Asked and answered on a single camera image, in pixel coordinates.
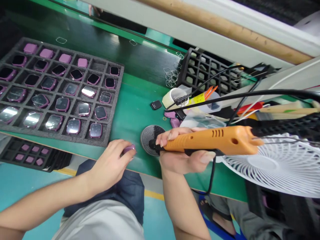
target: foot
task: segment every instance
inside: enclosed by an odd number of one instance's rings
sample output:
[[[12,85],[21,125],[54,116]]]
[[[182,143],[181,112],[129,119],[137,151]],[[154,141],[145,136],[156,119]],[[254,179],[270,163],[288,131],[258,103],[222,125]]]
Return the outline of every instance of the foot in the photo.
[[[235,236],[237,234],[236,229],[234,228],[233,222],[224,219],[223,217],[221,217],[218,213],[214,212],[211,208],[211,206],[209,205],[207,200],[202,200],[200,202],[201,205],[201,209],[205,214],[205,211],[208,212],[210,208],[212,211],[211,214],[211,218],[213,220],[214,223],[218,224],[220,227],[222,227],[226,232],[228,232],[229,234]]]

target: fan grille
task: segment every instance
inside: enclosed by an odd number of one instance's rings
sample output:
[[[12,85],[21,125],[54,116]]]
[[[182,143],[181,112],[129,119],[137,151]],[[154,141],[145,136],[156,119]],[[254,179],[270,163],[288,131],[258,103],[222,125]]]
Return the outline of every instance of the fan grille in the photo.
[[[293,137],[289,134],[274,137]],[[243,178],[275,191],[320,198],[320,149],[294,139],[263,139],[256,155],[225,156],[223,163]]]
[[[156,139],[159,134],[164,133],[164,132],[165,132],[165,130],[158,125],[147,126],[141,132],[140,143],[142,145],[142,148],[146,151],[146,153],[148,153],[152,156],[159,156],[159,152],[150,148],[149,141]]]

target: fingernail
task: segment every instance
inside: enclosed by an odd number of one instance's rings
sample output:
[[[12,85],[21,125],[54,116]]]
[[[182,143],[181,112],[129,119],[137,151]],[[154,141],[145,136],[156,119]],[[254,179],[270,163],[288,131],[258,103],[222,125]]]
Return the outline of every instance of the fingernail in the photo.
[[[202,156],[200,162],[209,163],[215,156],[216,154],[214,152],[207,152]]]

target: glue gun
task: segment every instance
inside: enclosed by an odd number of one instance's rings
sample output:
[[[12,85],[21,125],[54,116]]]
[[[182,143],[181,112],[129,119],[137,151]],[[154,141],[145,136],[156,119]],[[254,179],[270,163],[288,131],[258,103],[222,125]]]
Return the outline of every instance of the glue gun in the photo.
[[[212,128],[179,135],[164,147],[155,145],[156,140],[153,139],[149,146],[156,151],[184,152],[189,156],[198,150],[213,151],[217,156],[253,155],[258,153],[258,146],[264,142],[254,136],[251,129],[249,126]]]

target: person's left hand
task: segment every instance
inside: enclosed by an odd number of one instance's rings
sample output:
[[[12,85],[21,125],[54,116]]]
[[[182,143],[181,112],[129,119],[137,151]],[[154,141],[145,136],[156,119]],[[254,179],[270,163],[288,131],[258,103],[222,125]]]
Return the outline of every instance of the person's left hand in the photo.
[[[130,145],[132,143],[123,139],[111,141],[92,169],[85,173],[88,177],[88,188],[93,195],[111,188],[120,181],[128,163],[136,154],[136,151],[131,149],[120,157],[124,148]]]
[[[181,134],[193,133],[206,130],[206,128],[173,128],[170,131],[159,134],[156,145],[166,146],[168,141],[174,140]],[[203,172],[210,161],[216,156],[214,152],[199,150],[187,156],[182,152],[160,151],[160,164],[163,170],[169,170],[178,174],[191,172]]]

